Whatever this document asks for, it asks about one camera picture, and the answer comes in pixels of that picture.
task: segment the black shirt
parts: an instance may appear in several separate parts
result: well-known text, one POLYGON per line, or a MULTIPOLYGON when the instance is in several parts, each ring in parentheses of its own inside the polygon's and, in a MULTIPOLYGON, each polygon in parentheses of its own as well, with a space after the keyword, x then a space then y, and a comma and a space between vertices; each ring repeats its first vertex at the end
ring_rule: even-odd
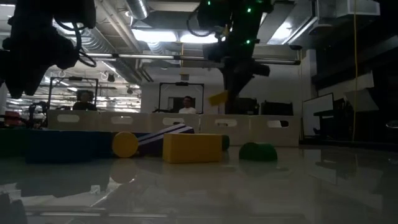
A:
POLYGON ((91 110, 96 111, 97 107, 92 103, 76 102, 73 105, 73 110, 91 110))

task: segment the ceiling light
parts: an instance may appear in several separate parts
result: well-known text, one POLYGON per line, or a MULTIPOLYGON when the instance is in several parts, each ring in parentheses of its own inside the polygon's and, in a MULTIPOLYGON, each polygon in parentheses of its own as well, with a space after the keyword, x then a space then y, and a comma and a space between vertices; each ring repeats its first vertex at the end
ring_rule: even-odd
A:
POLYGON ((114 67, 108 65, 108 64, 105 63, 105 62, 102 62, 102 63, 103 63, 105 66, 107 66, 110 70, 112 70, 113 72, 116 72, 116 68, 114 68, 114 67))
POLYGON ((267 44, 275 45, 281 44, 285 39, 290 37, 292 33, 292 25, 289 22, 284 22, 280 27, 276 30, 274 35, 268 41, 267 44))
POLYGON ((183 43, 189 44, 212 44, 217 43, 218 40, 213 35, 208 35, 207 37, 197 37, 192 34, 185 34, 180 38, 180 41, 183 43))
POLYGON ((60 82, 62 85, 64 86, 69 86, 69 84, 65 83, 65 82, 60 82))
POLYGON ((154 42, 175 42, 177 37, 173 31, 157 31, 157 30, 137 30, 133 29, 132 33, 137 40, 148 43, 154 42))
POLYGON ((112 97, 115 100, 138 100, 138 97, 133 97, 133 96, 115 96, 112 97))
POLYGON ((300 29, 300 31, 298 31, 296 34, 294 34, 293 36, 292 36, 292 38, 290 38, 290 39, 286 39, 285 41, 283 41, 283 43, 282 44, 286 44, 286 43, 288 43, 288 44, 292 44, 298 37, 300 37, 308 28, 310 28, 310 26, 312 26, 316 21, 318 20, 318 17, 314 17, 314 18, 312 18, 312 20, 307 24, 307 25, 305 25, 305 27, 303 27, 302 29, 300 29))
POLYGON ((289 22, 284 22, 280 27, 276 30, 275 34, 272 38, 283 39, 290 35, 292 32, 292 25, 289 22))

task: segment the green object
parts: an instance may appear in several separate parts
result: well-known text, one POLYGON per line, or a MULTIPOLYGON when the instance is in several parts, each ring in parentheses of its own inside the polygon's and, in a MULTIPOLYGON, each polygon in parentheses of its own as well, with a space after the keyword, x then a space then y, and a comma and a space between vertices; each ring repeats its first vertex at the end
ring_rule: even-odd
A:
POLYGON ((223 152, 228 151, 229 148, 229 136, 223 134, 223 144, 222 144, 223 152))
POLYGON ((249 142, 239 150, 239 159, 267 162, 278 160, 278 155, 271 144, 249 142))

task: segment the man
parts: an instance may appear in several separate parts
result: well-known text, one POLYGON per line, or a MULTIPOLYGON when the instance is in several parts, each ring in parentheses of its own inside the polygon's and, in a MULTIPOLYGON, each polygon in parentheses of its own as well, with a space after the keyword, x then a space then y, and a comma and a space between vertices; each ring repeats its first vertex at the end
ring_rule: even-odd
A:
POLYGON ((184 97, 182 103, 184 104, 184 108, 180 109, 178 113, 186 113, 186 114, 196 114, 197 110, 191 107, 193 98, 191 96, 184 97))
POLYGON ((83 93, 81 93, 80 96, 80 101, 76 102, 73 105, 73 110, 90 110, 90 111, 96 111, 97 107, 90 103, 91 101, 93 101, 93 99, 90 96, 90 93, 87 91, 84 91, 83 93))

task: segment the yellow foam block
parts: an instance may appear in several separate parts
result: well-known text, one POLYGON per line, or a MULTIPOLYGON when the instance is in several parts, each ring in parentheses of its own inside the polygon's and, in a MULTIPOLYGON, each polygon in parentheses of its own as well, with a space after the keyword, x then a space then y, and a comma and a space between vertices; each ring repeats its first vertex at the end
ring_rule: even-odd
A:
POLYGON ((208 98, 209 104, 211 106, 220 105, 222 103, 225 103, 227 100, 228 100, 228 91, 224 91, 222 93, 219 93, 217 95, 208 98))
POLYGON ((222 140, 219 134, 165 134, 163 160, 169 163, 219 162, 222 140))

